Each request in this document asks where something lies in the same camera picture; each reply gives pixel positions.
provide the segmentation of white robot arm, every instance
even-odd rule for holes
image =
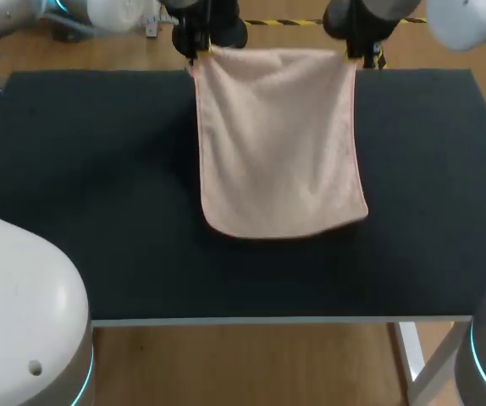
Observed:
[[[340,39],[350,40],[352,30],[360,37],[382,41],[421,1],[331,0],[325,28]],[[451,51],[467,51],[486,42],[486,0],[427,0],[426,5],[429,29]]]

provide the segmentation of towel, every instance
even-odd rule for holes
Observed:
[[[211,227],[242,239],[289,239],[367,216],[354,63],[327,50],[213,47],[191,74]]]

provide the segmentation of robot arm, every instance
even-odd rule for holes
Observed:
[[[50,13],[71,15],[100,29],[120,33],[134,28],[146,0],[0,0],[0,38]]]
[[[373,55],[373,45],[387,39],[416,10],[421,0],[330,0],[324,28],[346,40],[348,56]],[[452,51],[486,42],[486,0],[427,0],[429,28]]]

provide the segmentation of black mat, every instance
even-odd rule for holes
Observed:
[[[185,73],[8,82],[0,217],[71,258],[95,319],[475,310],[486,289],[486,105],[470,73],[358,73],[370,215],[313,239],[240,241],[207,226],[195,116]]]

